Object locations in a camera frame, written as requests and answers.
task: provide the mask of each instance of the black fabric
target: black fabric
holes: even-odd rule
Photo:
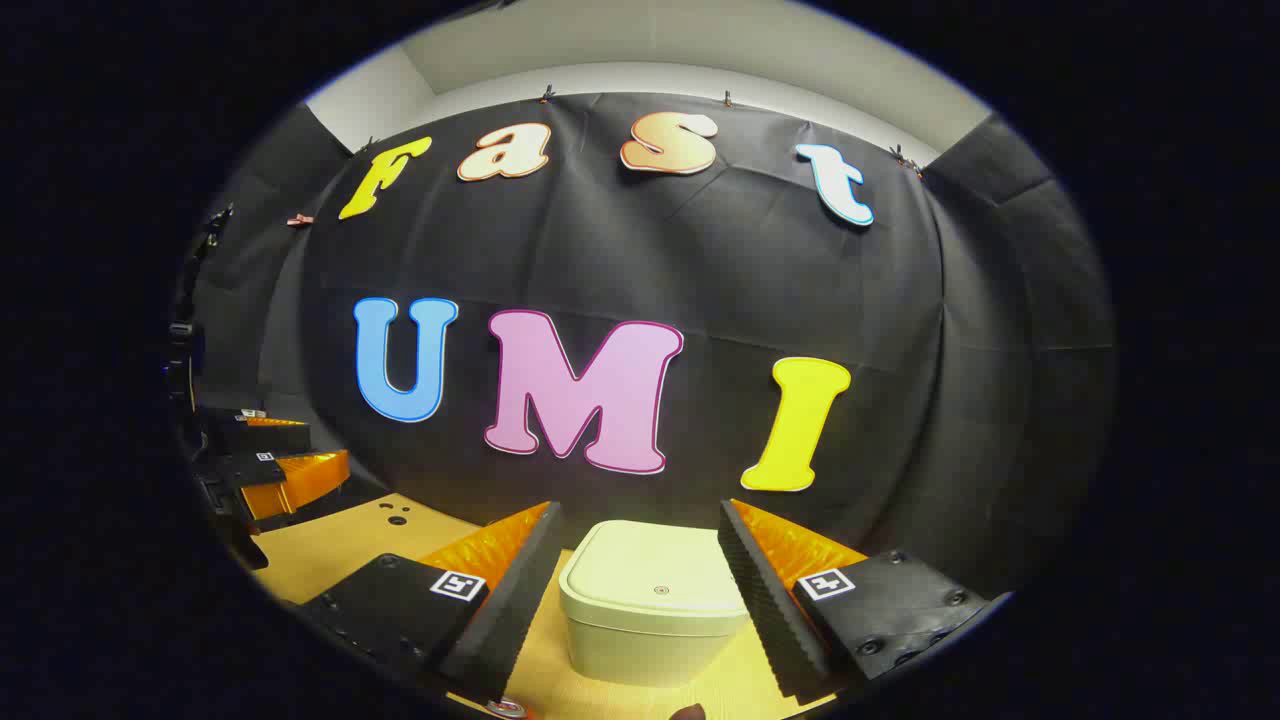
[[[315,211],[320,201],[328,196],[337,179],[334,177],[321,195],[308,202],[311,211]],[[342,441],[311,407],[303,380],[306,357],[301,347],[298,313],[302,291],[302,256],[308,236],[310,229],[307,228],[297,231],[297,237],[284,256],[275,287],[271,291],[259,354],[255,396],[259,398],[260,406],[268,410],[271,416],[310,423],[312,442],[317,450],[340,450],[344,447]],[[356,479],[348,488],[352,491],[352,497],[364,497],[362,491],[353,489],[358,487],[384,489],[355,457],[351,457],[351,471]]]
[[[625,169],[631,123],[657,110],[716,120],[716,163],[685,177]],[[456,177],[480,136],[521,122],[552,128],[547,167]],[[422,136],[430,149],[374,208],[339,222],[372,155]],[[863,172],[869,228],[826,209],[799,142],[833,145]],[[556,498],[566,547],[607,519],[714,528],[718,501],[742,497],[864,552],[908,548],[995,596],[1053,550],[1102,446],[1112,328],[1098,263],[1061,188],[995,118],[922,183],[883,149],[772,111],[654,94],[511,102],[352,159],[307,242],[306,396],[338,442],[380,482],[472,523]],[[360,395],[352,307],[371,296],[460,306],[426,421],[388,420]],[[484,443],[498,389],[488,320],[509,307],[548,313],[579,370],[618,322],[685,334],[662,397],[660,474],[589,465],[596,420],[564,460]],[[399,387],[416,383],[416,332],[407,316],[392,324]],[[786,356],[840,363],[852,386],[832,405],[812,487],[745,491]]]
[[[349,154],[306,105],[297,105],[242,159],[210,205],[236,204],[218,249],[205,260],[196,284],[196,322],[206,351],[196,378],[201,404],[261,407],[259,354],[268,305],[291,247],[306,228],[285,220],[314,215],[320,195]]]
[[[876,530],[997,594],[1057,548],[1111,420],[1108,291],[1066,192],[998,118],[927,170],[945,322],[911,466]]]
[[[561,505],[552,502],[503,571],[489,602],[436,665],[476,702],[502,700],[559,561]]]
[[[664,109],[716,120],[714,165],[690,177],[622,168],[618,149],[634,120]],[[552,127],[545,168],[458,181],[456,168],[481,135],[518,122]],[[806,120],[671,95],[499,105],[384,140],[370,155],[422,136],[430,149],[374,208],[338,222],[369,168],[367,158],[349,163],[305,260],[310,397],[379,479],[479,524],[556,498],[567,547],[605,519],[714,528],[717,503],[730,496],[842,542],[860,539],[908,461],[936,365],[941,264],[914,173],[882,149]],[[873,225],[854,228],[826,210],[797,142],[836,145],[863,170],[859,199],[876,209]],[[352,307],[367,296],[401,307],[429,296],[460,305],[443,404],[424,423],[390,421],[360,395]],[[577,369],[618,322],[660,322],[685,334],[662,397],[666,470],[635,477],[590,466],[586,442],[566,460],[484,443],[498,383],[488,322],[507,307],[549,313]],[[407,318],[393,323],[388,374],[399,387],[416,382],[415,336]],[[780,397],[772,366],[795,355],[844,364],[852,388],[831,410],[813,487],[749,493],[739,479],[759,460]]]

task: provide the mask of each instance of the letter m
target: letter m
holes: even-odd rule
[[[504,310],[489,319],[498,338],[498,416],[484,433],[503,452],[532,455],[529,405],[552,452],[568,457],[586,425],[600,414],[600,430],[584,456],[596,468],[648,475],[660,473],[658,404],[671,359],[685,345],[680,331],[658,323],[614,327],[579,378],[568,364],[552,319],[532,310]]]

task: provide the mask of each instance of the fisheye lens view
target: fisheye lens view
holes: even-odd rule
[[[965,652],[1112,407],[1028,140],[803,3],[429,20],[192,236],[165,375],[246,574],[457,717],[823,717]]]

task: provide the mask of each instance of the black foam pad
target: black foam pad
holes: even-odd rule
[[[746,611],[764,646],[764,655],[785,697],[822,697],[837,670],[818,634],[787,594],[755,536],[730,501],[721,501],[717,533],[724,560],[742,594]]]
[[[435,666],[454,692],[480,702],[500,700],[529,625],[561,553],[561,505],[547,506],[492,597]]]

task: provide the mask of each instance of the wooden table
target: wooden table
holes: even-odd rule
[[[381,507],[389,503],[392,507]],[[388,518],[407,521],[393,525]],[[257,536],[270,566],[257,579],[276,597],[303,603],[384,552],[422,557],[461,539],[477,525],[451,518],[399,495]],[[507,696],[541,720],[667,720],[701,703],[708,720],[780,720],[822,705],[785,698],[769,670],[755,626],[748,623],[698,678],[681,688],[639,688],[591,680],[568,664],[568,629],[559,602],[562,551],[529,637],[507,684]],[[463,705],[475,703],[449,696]]]

